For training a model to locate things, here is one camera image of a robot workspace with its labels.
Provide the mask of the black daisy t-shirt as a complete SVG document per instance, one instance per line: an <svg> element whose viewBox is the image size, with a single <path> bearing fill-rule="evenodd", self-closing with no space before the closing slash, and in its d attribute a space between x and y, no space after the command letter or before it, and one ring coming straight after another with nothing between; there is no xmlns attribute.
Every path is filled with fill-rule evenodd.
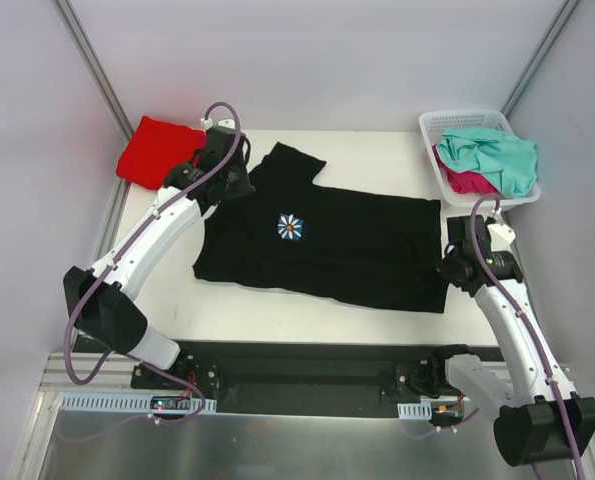
<svg viewBox="0 0 595 480"><path fill-rule="evenodd" d="M441 313L441 204L315 184L326 163L277 143L254 192L205 221L196 278L375 309Z"/></svg>

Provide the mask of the red t-shirt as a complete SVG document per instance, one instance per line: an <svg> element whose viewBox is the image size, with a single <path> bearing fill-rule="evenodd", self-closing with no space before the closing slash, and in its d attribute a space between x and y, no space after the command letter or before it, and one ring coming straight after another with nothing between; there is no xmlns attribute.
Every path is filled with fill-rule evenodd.
<svg viewBox="0 0 595 480"><path fill-rule="evenodd" d="M206 144L203 130L144 115L120 155L116 175L147 190L162 187L169 171Z"/></svg>

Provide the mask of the white plastic basket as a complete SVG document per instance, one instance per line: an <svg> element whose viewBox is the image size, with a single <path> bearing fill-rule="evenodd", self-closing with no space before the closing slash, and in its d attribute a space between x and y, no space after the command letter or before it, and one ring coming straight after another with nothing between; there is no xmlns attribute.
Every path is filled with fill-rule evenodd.
<svg viewBox="0 0 595 480"><path fill-rule="evenodd" d="M419 127L447 216L469 213L488 193L501 196L504 210L540 198L538 147L515 135L501 112L427 112Z"/></svg>

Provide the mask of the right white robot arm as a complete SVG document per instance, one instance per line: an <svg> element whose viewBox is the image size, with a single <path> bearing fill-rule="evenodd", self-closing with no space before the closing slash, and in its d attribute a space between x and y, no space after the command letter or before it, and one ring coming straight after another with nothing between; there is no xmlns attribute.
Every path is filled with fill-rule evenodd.
<svg viewBox="0 0 595 480"><path fill-rule="evenodd" d="M582 397L539 328L513 254L492 248L494 220L448 220L438 270L473 298L488 320L510 376L500 380L464 347L427 369L438 394L465 394L493 423L497 448L511 466L577 461L595 433L595 399Z"/></svg>

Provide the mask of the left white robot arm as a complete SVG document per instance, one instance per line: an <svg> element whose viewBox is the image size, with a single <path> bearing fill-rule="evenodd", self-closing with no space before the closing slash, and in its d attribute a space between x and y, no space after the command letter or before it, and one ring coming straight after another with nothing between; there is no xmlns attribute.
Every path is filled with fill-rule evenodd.
<svg viewBox="0 0 595 480"><path fill-rule="evenodd" d="M63 280L73 328L112 352L153 365L154 377L168 389L187 380L182 348L151 326L135 301L157 263L210 208L253 191L246 135L232 120L204 125L205 145L171 169L139 222L91 267L73 267Z"/></svg>

